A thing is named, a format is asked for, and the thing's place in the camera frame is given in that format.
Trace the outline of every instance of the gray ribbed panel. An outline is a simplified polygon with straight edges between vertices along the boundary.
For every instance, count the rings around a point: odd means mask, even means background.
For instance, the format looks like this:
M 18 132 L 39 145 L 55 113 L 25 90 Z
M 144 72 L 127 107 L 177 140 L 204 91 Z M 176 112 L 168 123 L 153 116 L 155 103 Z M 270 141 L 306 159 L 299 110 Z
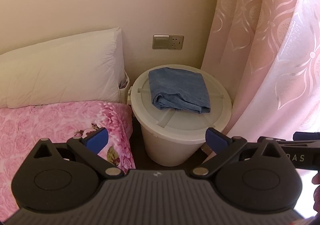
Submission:
M 246 213 L 222 201 L 208 181 L 184 171 L 131 170 L 106 181 L 85 205 L 64 213 L 20 210 L 5 225 L 288 225 L 295 211 L 273 215 Z

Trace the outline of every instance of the pink floral bedding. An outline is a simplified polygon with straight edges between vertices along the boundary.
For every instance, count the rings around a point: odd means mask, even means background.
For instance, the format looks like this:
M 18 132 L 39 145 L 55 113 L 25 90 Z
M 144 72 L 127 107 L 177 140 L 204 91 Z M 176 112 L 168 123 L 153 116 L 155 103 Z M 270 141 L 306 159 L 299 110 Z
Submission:
M 105 127 L 109 141 L 99 155 L 124 172 L 135 168 L 129 145 L 131 113 L 128 105 L 100 101 L 0 109 L 0 221 L 18 208 L 11 193 L 11 180 L 40 138 L 65 142 Z

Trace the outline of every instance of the round white lid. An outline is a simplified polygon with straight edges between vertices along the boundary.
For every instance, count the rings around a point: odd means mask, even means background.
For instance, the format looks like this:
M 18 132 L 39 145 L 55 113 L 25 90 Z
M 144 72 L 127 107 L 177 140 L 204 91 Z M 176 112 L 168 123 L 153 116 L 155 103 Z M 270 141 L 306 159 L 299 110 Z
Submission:
M 174 109 L 158 110 L 151 102 L 148 74 L 151 70 L 170 67 L 201 73 L 210 98 L 210 113 L 197 114 Z M 208 127 L 222 131 L 231 117 L 231 100 L 222 86 L 210 74 L 194 67 L 168 64 L 147 70 L 134 82 L 131 90 L 132 110 L 149 132 L 157 137 L 182 144 L 200 144 L 205 142 Z

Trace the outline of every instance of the folded cloth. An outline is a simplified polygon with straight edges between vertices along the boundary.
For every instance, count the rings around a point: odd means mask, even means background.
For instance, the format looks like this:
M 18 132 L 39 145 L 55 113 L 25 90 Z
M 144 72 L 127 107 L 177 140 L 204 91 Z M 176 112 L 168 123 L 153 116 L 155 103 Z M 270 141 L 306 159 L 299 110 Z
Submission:
M 163 67 L 149 72 L 149 84 L 152 104 L 159 110 L 210 112 L 210 99 L 201 73 Z

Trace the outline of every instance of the white pillow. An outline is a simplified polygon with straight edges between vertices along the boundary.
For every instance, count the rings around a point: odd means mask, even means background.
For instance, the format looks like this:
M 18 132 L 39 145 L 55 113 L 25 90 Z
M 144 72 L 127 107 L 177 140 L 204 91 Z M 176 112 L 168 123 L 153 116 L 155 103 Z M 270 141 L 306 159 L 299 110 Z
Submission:
M 0 55 L 0 108 L 59 102 L 120 102 L 121 29 L 94 31 Z

